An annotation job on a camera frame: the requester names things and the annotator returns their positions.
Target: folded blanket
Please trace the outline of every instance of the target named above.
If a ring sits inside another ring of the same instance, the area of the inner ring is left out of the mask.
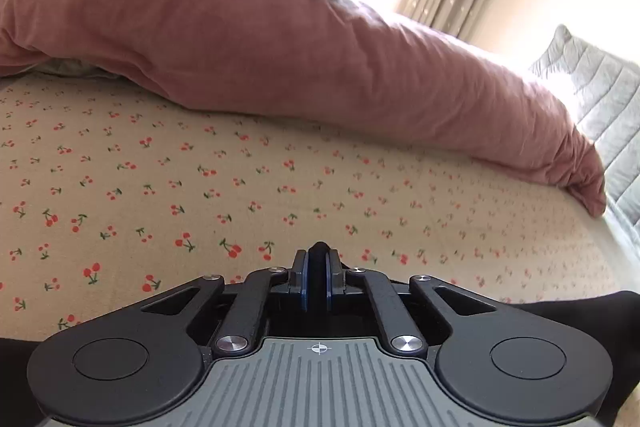
[[[308,118],[457,150],[603,213],[603,169],[534,77],[349,0],[2,0],[0,75],[49,57],[192,109]]]

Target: gray pillow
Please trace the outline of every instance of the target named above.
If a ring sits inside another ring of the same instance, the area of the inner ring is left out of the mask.
[[[556,73],[568,75],[577,127],[602,158],[607,194],[640,232],[640,67],[560,25],[530,70],[551,82]]]

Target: cherry print sheet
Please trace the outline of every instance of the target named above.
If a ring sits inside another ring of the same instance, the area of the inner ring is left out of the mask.
[[[459,156],[108,80],[22,78],[0,90],[0,123],[4,337],[40,340],[204,273],[241,282],[316,241],[506,302],[620,287],[569,196]],[[637,411],[630,399],[618,424]]]

